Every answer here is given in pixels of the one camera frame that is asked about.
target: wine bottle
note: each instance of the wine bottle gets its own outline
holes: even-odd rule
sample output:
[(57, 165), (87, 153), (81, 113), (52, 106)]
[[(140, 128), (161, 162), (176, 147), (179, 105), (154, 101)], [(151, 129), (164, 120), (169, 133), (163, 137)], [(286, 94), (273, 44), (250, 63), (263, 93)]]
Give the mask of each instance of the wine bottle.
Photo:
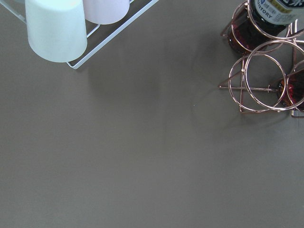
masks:
[[(252, 17), (264, 32), (277, 36), (290, 23), (304, 14), (304, 0), (250, 0)], [(260, 44), (270, 38), (260, 33), (248, 17), (247, 9), (241, 10), (228, 30), (228, 42), (233, 50), (241, 54), (248, 54)]]
[[(281, 102), (283, 104), (283, 106), (285, 106), (285, 107), (294, 105), (303, 99), (303, 97), (304, 97), (304, 69), (291, 73), (287, 77), (289, 78), (288, 84), (287, 84), (287, 90), (289, 92), (290, 99), (288, 98), (287, 93), (285, 93), (283, 96), (282, 102)], [(278, 88), (277, 96), (280, 97), (283, 92), (283, 88), (284, 88), (284, 80), (281, 80), (278, 83), (277, 88)], [(304, 111), (304, 103), (298, 105), (298, 108), (301, 111)]]

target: cup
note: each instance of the cup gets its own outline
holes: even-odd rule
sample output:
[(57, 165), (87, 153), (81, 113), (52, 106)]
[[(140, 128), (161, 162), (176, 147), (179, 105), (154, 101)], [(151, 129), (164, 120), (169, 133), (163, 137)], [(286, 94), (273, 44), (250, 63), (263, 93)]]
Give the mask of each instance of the cup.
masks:
[(84, 0), (85, 19), (95, 24), (112, 24), (128, 12), (129, 0)]
[(87, 46), (82, 0), (25, 0), (28, 41), (52, 62), (80, 57)]

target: cup rack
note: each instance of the cup rack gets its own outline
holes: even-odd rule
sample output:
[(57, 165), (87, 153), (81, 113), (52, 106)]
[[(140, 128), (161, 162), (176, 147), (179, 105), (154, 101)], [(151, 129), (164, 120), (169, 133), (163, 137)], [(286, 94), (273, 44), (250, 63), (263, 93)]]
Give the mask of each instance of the cup rack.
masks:
[[(13, 15), (15, 15), (19, 20), (26, 24), (26, 18), (22, 15), (22, 13), (20, 13), (20, 11), (24, 11), (24, 9), (16, 9), (20, 8), (20, 5), (22, 5), (22, 3), (14, 3), (12, 0), (10, 1), (11, 2), (8, 3), (7, 0), (0, 0), (0, 4), (8, 11), (10, 11)], [(86, 21), (86, 27), (88, 30), (87, 49), (82, 56), (71, 62), (67, 62), (67, 64), (75, 70), (81, 67), (96, 52), (98, 52), (110, 40), (117, 36), (128, 25), (130, 25), (133, 21), (139, 18), (144, 12), (146, 12), (158, 1), (159, 0), (130, 0), (130, 8), (127, 15), (122, 20), (114, 24), (99, 25)]]
[[(268, 37), (270, 40), (259, 45), (254, 50), (250, 50), (246, 48), (235, 36), (233, 22), (238, 16), (239, 12), (241, 10), (246, 9), (248, 11), (248, 18), (250, 19), (253, 26), (258, 30), (260, 33), (262, 33), (264, 36)], [(304, 59), (304, 49), (301, 47), (304, 45), (304, 41), (299, 39), (299, 36), (304, 34), (304, 29), (298, 31), (298, 21), (296, 20), (294, 23), (290, 24), (286, 30), (286, 34), (284, 37), (274, 37), (267, 33), (265, 33), (263, 30), (261, 30), (258, 25), (255, 23), (253, 16), (252, 16), (252, 9), (250, 8), (250, 0), (247, 0), (243, 3), (241, 3), (236, 10), (233, 13), (232, 20), (228, 23), (228, 25), (224, 28), (224, 30), (221, 33), (222, 37), (228, 37), (227, 31), (231, 28), (232, 35), (236, 42), (245, 50), (245, 53), (242, 55), (242, 57), (233, 65), (233, 67), (230, 70), (228, 79), (221, 82), (218, 87), (221, 89), (228, 89), (230, 92), (230, 95), (232, 99), (238, 104), (239, 111), (241, 113), (263, 113), (263, 112), (281, 112), (281, 111), (290, 111), (291, 116), (294, 118), (304, 118), (304, 110), (302, 108), (299, 108), (300, 105), (304, 104), (304, 96), (300, 101), (295, 102), (292, 100), (290, 92), (289, 92), (289, 78), (290, 75), (293, 75), (294, 72), (299, 72), (299, 68), (304, 68), (304, 60), (297, 61), (298, 55), (300, 54), (302, 59)], [(281, 46), (287, 45), (292, 47), (292, 70), (289, 74), (285, 73), (282, 65), (272, 56), (269, 55), (269, 53), (272, 53), (276, 50), (278, 50)], [(274, 48), (271, 49), (265, 49), (266, 47), (274, 46)], [(250, 64), (250, 61), (253, 57), (261, 56), (266, 57), (269, 60), (273, 61), (280, 69), (282, 73), (282, 78), (276, 80), (275, 82), (271, 82), (268, 84), (268, 86), (265, 87), (252, 87), (249, 85), (248, 82), (248, 66)], [(239, 84), (238, 85), (232, 85), (232, 80), (236, 79), (237, 77), (240, 77)], [(283, 80), (284, 82), (284, 88), (279, 91), (279, 89), (273, 85), (277, 85), (280, 80)], [(234, 91), (239, 91), (239, 97), (235, 95)], [(266, 93), (281, 93), (278, 95), (278, 99), (275, 101), (274, 104), (268, 105), (264, 102), (262, 102), (260, 99), (257, 98), (257, 96), (254, 94), (254, 92), (266, 92)], [(245, 93), (248, 93), (249, 96), (253, 99), (252, 101), (257, 105), (259, 108), (251, 108), (244, 102), (244, 95)], [(288, 106), (282, 106), (280, 105), (283, 97), (289, 99), (290, 105)]]

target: white wire rack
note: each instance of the white wire rack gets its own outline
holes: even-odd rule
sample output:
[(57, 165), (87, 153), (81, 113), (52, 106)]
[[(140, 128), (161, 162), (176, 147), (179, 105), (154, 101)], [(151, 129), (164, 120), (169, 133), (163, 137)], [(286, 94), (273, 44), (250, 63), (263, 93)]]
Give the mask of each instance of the white wire rack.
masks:
[[(99, 25), (87, 21), (87, 28), (91, 28), (91, 30), (87, 32), (88, 47), (81, 57), (71, 62), (67, 62), (67, 64), (75, 70), (81, 67), (96, 52), (98, 52), (110, 40), (117, 36), (128, 25), (139, 18), (144, 12), (146, 12), (158, 1), (159, 0), (130, 0), (130, 8), (127, 15), (119, 22), (111, 25)], [(20, 6), (22, 4), (14, 3), (12, 0), (0, 0), (0, 4), (26, 24), (25, 16), (20, 13), (20, 11), (24, 11), (24, 9), (16, 9), (24, 8), (24, 5), (22, 7)]]

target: gray table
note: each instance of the gray table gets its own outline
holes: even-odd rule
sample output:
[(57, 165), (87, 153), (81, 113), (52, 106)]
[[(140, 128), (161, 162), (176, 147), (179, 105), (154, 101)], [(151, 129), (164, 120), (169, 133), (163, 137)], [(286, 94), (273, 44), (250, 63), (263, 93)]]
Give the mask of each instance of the gray table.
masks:
[(1, 7), (0, 227), (302, 228), (304, 120), (217, 88), (240, 2), (160, 0), (77, 71)]

